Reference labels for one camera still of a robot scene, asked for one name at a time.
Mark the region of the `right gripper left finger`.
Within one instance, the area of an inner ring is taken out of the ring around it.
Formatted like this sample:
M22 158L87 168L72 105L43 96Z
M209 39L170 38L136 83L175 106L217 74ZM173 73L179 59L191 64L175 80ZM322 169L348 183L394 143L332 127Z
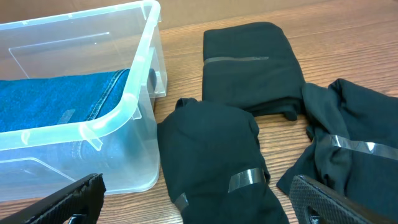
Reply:
M29 207L1 224L96 224L104 204L102 174L90 174Z

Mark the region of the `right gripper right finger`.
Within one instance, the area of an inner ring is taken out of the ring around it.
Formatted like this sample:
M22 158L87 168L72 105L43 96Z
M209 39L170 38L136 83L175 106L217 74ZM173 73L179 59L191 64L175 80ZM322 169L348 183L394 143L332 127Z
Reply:
M289 199L299 224L394 224L306 175L296 175Z

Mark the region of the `blue denim jeans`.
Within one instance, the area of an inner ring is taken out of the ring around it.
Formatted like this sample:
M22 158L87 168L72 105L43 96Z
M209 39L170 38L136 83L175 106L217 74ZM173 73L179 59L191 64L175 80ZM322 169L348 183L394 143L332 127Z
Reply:
M132 73L128 69L114 72L75 75L57 78L1 81L1 133L32 128L45 128L40 141L57 137L61 145L41 144L37 147L17 147L10 137L1 140L1 159L41 157L51 162L68 160L83 163L111 162L132 158L139 153L139 146L155 146L155 125L139 119L126 122L113 131L97 151L87 141L67 141L68 131L54 128L68 123L81 123L106 117L114 119L111 111L121 105L122 111L136 107L141 114L148 109L132 102L132 96L123 96Z

